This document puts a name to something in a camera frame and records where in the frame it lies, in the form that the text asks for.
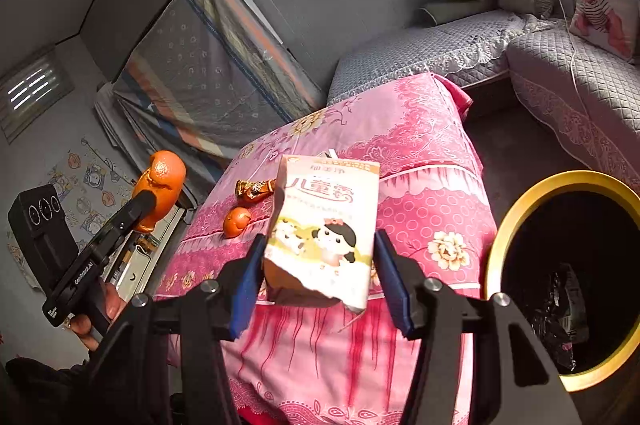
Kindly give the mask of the left hand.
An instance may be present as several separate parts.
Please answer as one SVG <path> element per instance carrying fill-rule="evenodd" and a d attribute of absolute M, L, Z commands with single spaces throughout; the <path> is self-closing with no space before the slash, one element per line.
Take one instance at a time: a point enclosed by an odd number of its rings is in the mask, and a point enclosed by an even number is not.
<path fill-rule="evenodd" d="M 126 307 L 126 301 L 119 296 L 116 287 L 111 283 L 100 284 L 101 294 L 98 296 L 95 306 L 90 306 L 91 312 L 88 315 L 76 313 L 68 328 L 76 335 L 89 351 L 96 351 L 100 345 L 99 339 L 94 336 L 96 324 L 94 317 L 99 320 L 105 319 L 108 324 L 112 324 Z"/>

